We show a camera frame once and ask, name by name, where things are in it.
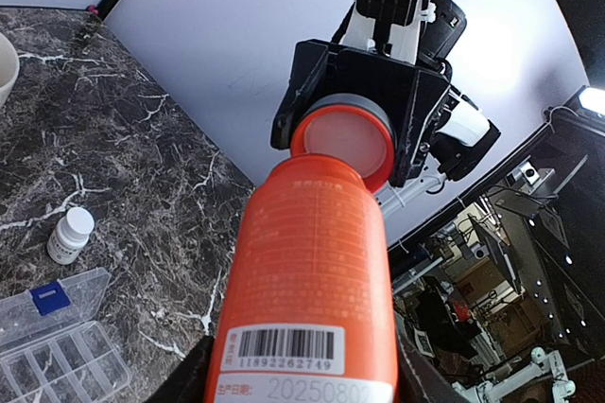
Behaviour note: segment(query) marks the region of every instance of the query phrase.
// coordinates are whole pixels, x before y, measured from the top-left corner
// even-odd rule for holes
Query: barcode
[[[245,330],[237,356],[333,359],[334,332],[310,329]]]

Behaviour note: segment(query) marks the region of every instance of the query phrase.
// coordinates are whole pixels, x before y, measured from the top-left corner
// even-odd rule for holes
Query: white bottle cap
[[[88,239],[94,228],[95,219],[90,212],[83,207],[72,207],[67,211],[61,232],[71,240],[79,242]]]

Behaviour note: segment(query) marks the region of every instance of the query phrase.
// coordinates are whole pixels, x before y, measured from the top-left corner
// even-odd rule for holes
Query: barcode label
[[[231,329],[221,371],[343,375],[345,332],[316,324],[258,324]]]
[[[237,356],[333,359],[334,332],[309,329],[245,330]]]

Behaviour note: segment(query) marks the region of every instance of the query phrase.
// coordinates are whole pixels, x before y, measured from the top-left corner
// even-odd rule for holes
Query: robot
[[[392,187],[418,180],[430,153],[440,166],[408,184],[383,212],[469,174],[500,131],[452,84],[446,57],[466,27],[451,0],[355,0],[331,42],[296,46],[289,87],[273,121],[271,145],[290,148],[305,115],[348,93],[387,123],[394,147]]]

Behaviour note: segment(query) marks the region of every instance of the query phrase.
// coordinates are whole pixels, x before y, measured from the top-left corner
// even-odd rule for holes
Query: bottle cap
[[[95,228],[95,219],[83,207],[72,207],[67,211],[63,233],[73,240],[85,240]]]
[[[336,157],[352,166],[375,192],[389,179],[395,148],[387,114],[374,102],[353,94],[318,101],[294,131],[292,156]]]

